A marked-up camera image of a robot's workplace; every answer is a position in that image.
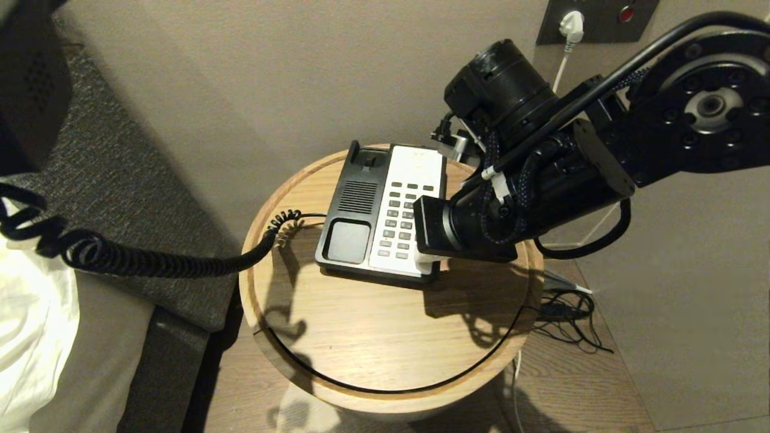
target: wall plate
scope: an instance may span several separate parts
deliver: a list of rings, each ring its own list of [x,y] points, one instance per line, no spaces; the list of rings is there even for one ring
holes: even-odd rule
[[[585,17],[582,42],[637,42],[659,2],[660,0],[550,0],[540,34],[537,36],[537,45],[564,44],[564,36],[559,32],[559,23],[572,11],[580,11]],[[633,16],[627,22],[620,20],[624,8],[634,10]]]

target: black cylinder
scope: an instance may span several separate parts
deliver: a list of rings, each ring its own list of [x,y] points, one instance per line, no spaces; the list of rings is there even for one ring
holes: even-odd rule
[[[477,136],[496,130],[504,153],[518,144],[524,129],[547,120],[544,114],[557,97],[516,45],[504,39],[460,70],[444,100]]]

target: screw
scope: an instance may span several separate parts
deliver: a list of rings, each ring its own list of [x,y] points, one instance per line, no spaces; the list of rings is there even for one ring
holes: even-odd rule
[[[681,142],[686,146],[692,146],[698,143],[698,135],[695,133],[686,133],[681,137]]]
[[[695,92],[703,86],[703,80],[699,76],[689,76],[685,79],[685,90]]]
[[[701,53],[703,53],[703,47],[701,47],[699,44],[692,44],[685,50],[685,57],[692,60],[698,57]]]
[[[738,69],[733,72],[730,72],[730,75],[727,76],[727,82],[729,82],[733,86],[741,84],[744,81],[746,81],[746,71],[744,71],[743,69]]]
[[[748,104],[748,109],[757,114],[766,114],[770,111],[770,99],[754,98]]]
[[[727,131],[727,134],[725,134],[725,138],[730,143],[736,143],[741,141],[741,138],[743,137],[743,134],[741,134],[740,129],[730,129]]]
[[[676,119],[679,118],[679,110],[677,109],[667,109],[663,112],[663,120],[666,122],[674,122]]]

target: red button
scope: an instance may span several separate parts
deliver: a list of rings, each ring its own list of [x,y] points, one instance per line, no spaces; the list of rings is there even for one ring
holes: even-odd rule
[[[618,14],[619,22],[629,22],[631,18],[634,18],[634,8],[631,6],[624,7],[621,9],[621,13]]]

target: wooden tabletop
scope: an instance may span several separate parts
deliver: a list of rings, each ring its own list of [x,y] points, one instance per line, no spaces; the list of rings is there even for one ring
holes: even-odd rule
[[[281,210],[326,212],[346,154],[286,181],[243,249]],[[447,164],[447,196],[469,173]],[[433,283],[393,287],[324,275],[314,261],[322,223],[287,227],[280,245],[240,275],[257,343],[302,389],[365,413],[432,411],[478,389],[521,349],[534,322],[534,310],[521,307],[537,307],[542,290],[543,258],[532,242],[517,246],[513,263],[450,259]]]

